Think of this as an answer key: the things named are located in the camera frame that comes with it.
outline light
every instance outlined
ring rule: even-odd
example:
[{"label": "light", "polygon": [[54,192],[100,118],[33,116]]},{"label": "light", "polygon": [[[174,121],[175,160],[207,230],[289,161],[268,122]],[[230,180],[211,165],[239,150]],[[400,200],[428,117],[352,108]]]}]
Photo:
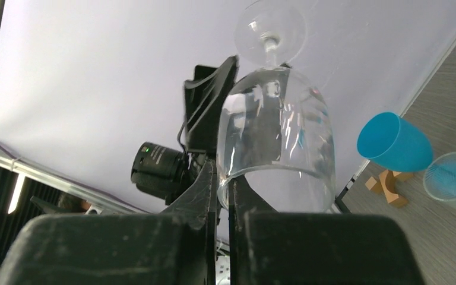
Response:
[{"label": "light", "polygon": [[15,184],[15,189],[13,190],[13,197],[11,197],[11,202],[8,208],[8,214],[13,213],[17,209],[18,200],[20,199],[20,194],[22,193],[23,182],[25,181],[25,175],[19,174],[17,178],[17,183]]}]

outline glass base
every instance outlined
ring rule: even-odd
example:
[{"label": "glass base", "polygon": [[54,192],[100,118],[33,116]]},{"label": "glass base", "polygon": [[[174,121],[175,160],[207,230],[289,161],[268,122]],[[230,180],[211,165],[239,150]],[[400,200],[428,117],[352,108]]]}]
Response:
[{"label": "glass base", "polygon": [[260,0],[247,7],[235,30],[235,45],[249,61],[265,65],[265,40],[272,38],[277,46],[277,64],[291,61],[303,48],[307,38],[303,15],[284,0]]},{"label": "glass base", "polygon": [[282,165],[251,167],[220,181],[217,196],[228,210],[228,184],[245,175],[249,186],[277,211],[323,213],[331,208],[334,189],[321,175]]}]

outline blue cup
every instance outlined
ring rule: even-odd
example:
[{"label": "blue cup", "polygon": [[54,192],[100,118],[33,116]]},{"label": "blue cup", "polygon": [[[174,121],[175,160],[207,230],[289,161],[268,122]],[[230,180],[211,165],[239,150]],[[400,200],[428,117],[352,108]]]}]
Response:
[{"label": "blue cup", "polygon": [[428,138],[392,112],[380,113],[365,125],[357,138],[357,151],[364,158],[398,172],[425,170],[433,160]]}]

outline table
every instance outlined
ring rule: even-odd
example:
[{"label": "table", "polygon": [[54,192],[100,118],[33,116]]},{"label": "table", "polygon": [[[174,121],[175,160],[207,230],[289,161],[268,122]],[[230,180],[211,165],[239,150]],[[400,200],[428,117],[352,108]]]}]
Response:
[{"label": "table", "polygon": [[[429,137],[435,157],[456,151],[456,47],[404,118]],[[397,183],[408,205],[399,209],[388,205],[383,194],[374,194],[364,186],[370,176],[377,177],[381,171],[382,167],[370,163],[346,193],[344,203],[352,213],[394,219],[406,232],[427,283],[456,285],[456,211],[427,196],[423,172]]]}]

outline glass stem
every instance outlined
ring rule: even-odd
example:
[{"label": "glass stem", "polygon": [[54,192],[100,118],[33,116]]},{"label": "glass stem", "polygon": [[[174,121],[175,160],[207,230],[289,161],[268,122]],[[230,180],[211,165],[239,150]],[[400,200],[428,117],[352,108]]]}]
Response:
[{"label": "glass stem", "polygon": [[267,66],[276,67],[277,66],[277,40],[273,37],[268,37],[263,40],[263,45],[265,47],[265,53],[267,54]]}]

